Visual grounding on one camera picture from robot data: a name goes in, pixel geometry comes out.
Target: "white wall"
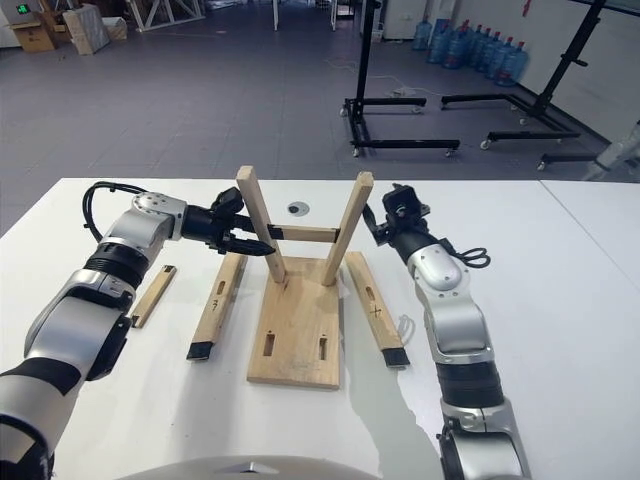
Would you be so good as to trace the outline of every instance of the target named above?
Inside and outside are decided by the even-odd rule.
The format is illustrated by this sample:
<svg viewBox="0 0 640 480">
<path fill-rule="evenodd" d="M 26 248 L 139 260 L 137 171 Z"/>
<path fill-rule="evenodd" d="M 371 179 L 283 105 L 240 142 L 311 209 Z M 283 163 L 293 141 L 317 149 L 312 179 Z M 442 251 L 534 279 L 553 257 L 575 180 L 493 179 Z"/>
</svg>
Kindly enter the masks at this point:
<svg viewBox="0 0 640 480">
<path fill-rule="evenodd" d="M 456 23 L 471 19 L 503 36 L 526 42 L 529 66 L 522 85 L 540 93 L 569 46 L 588 6 L 568 0 L 461 0 Z M 581 59 L 569 67 L 553 104 L 609 140 L 628 133 L 640 120 L 640 18 L 603 10 Z"/>
</svg>

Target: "white cabinet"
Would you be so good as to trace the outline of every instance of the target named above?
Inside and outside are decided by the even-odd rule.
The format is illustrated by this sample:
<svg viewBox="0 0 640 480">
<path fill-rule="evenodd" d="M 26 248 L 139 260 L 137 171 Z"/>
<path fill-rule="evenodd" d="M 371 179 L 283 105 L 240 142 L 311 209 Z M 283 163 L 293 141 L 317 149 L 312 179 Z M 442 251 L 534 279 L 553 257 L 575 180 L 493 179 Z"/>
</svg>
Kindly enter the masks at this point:
<svg viewBox="0 0 640 480">
<path fill-rule="evenodd" d="M 2 10 L 0 10 L 0 48 L 19 46 L 20 42 L 18 42 L 16 34 L 8 27 L 7 17 L 5 17 Z"/>
</svg>

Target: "blue water bottle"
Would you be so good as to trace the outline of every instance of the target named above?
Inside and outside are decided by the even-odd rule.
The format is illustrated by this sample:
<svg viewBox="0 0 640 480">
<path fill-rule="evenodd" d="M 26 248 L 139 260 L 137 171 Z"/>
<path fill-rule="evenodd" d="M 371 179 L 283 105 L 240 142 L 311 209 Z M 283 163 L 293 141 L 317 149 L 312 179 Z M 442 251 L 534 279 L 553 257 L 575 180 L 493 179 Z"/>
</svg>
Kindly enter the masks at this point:
<svg viewBox="0 0 640 480">
<path fill-rule="evenodd" d="M 476 43 L 482 38 L 482 25 L 476 27 L 476 31 L 469 30 L 469 38 L 467 39 L 467 53 L 464 56 L 464 64 L 468 65 L 471 62 L 471 55 L 476 47 Z"/>
<path fill-rule="evenodd" d="M 529 54 L 525 52 L 524 42 L 518 43 L 518 48 L 510 52 L 498 69 L 494 83 L 501 87 L 512 87 L 522 78 L 522 72 L 529 62 Z"/>
<path fill-rule="evenodd" d="M 484 51 L 484 47 L 491 40 L 489 34 L 491 33 L 491 29 L 485 29 L 482 36 L 480 36 L 476 42 L 473 44 L 473 49 L 471 50 L 471 58 L 469 60 L 469 66 L 477 67 L 482 60 L 482 52 Z"/>
<path fill-rule="evenodd" d="M 493 38 L 487 42 L 487 44 L 482 49 L 482 59 L 476 65 L 476 71 L 478 72 L 486 72 L 491 64 L 491 60 L 493 59 L 493 53 L 496 51 L 496 48 L 500 47 L 500 32 L 496 32 L 493 35 Z"/>
<path fill-rule="evenodd" d="M 433 26 L 428 22 L 428 17 L 416 25 L 416 33 L 413 36 L 412 50 L 426 50 L 429 45 L 429 37 Z"/>
<path fill-rule="evenodd" d="M 507 38 L 507 41 L 504 42 L 504 45 L 501 45 L 494 50 L 491 63 L 489 63 L 487 71 L 484 72 L 484 76 L 486 78 L 490 78 L 491 80 L 496 78 L 496 73 L 502 65 L 502 62 L 504 62 L 504 59 L 507 58 L 507 55 L 511 53 L 511 50 L 513 50 L 513 47 L 511 46 L 512 41 L 513 37 L 509 37 Z"/>
<path fill-rule="evenodd" d="M 427 48 L 427 63 L 442 63 L 449 49 L 451 31 L 449 22 L 445 22 L 439 32 L 433 34 L 429 48 Z"/>
<path fill-rule="evenodd" d="M 458 69 L 462 67 L 465 56 L 467 54 L 468 35 L 466 27 L 460 31 L 456 31 L 455 35 L 449 42 L 449 49 L 445 55 L 442 66 L 444 68 Z"/>
</svg>

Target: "black cable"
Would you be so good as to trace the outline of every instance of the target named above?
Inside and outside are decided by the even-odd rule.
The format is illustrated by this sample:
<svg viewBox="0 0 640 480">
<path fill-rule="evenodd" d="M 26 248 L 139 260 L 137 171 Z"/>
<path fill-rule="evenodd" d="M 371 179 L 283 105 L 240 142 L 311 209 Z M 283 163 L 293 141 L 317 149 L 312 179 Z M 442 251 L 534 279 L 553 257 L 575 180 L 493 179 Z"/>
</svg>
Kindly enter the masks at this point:
<svg viewBox="0 0 640 480">
<path fill-rule="evenodd" d="M 93 235 L 93 238 L 95 238 L 97 242 L 102 240 L 102 234 L 93 221 L 93 194 L 101 188 L 108 188 L 110 192 L 118 190 L 136 195 L 147 191 L 144 188 L 127 185 L 126 183 L 96 182 L 84 192 L 84 196 L 82 197 L 82 215 L 84 216 L 85 224 L 83 226 L 89 229 L 91 235 Z"/>
<path fill-rule="evenodd" d="M 487 249 L 483 247 L 472 248 L 462 253 L 456 252 L 454 256 L 469 268 L 485 268 L 491 263 L 491 257 L 487 255 Z"/>
<path fill-rule="evenodd" d="M 449 255 L 456 257 L 469 268 L 485 268 L 491 263 L 491 257 L 487 255 L 486 248 L 477 247 L 459 253 L 447 238 L 441 238 L 438 243 L 444 247 Z"/>
</svg>

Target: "cardboard box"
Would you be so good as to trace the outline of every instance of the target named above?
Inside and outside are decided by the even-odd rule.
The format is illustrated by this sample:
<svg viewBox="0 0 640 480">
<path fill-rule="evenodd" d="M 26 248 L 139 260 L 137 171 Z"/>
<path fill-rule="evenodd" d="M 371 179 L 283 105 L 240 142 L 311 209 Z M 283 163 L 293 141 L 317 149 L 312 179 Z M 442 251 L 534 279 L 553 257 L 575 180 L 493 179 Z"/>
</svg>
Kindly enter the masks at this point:
<svg viewBox="0 0 640 480">
<path fill-rule="evenodd" d="M 44 11 L 40 13 L 40 17 L 44 20 L 47 27 L 49 27 L 49 33 L 58 45 L 61 43 L 71 43 L 71 34 L 64 24 L 62 12 Z"/>
<path fill-rule="evenodd" d="M 19 23 L 9 28 L 16 34 L 22 49 L 28 53 L 49 52 L 56 49 L 47 26 L 40 22 Z"/>
<path fill-rule="evenodd" d="M 127 39 L 127 22 L 122 17 L 102 17 L 102 23 L 104 23 L 107 29 L 107 35 L 112 42 L 115 40 Z"/>
<path fill-rule="evenodd" d="M 95 5 L 86 4 L 77 10 L 66 11 L 62 16 L 80 55 L 93 55 L 109 43 L 107 30 Z"/>
</svg>

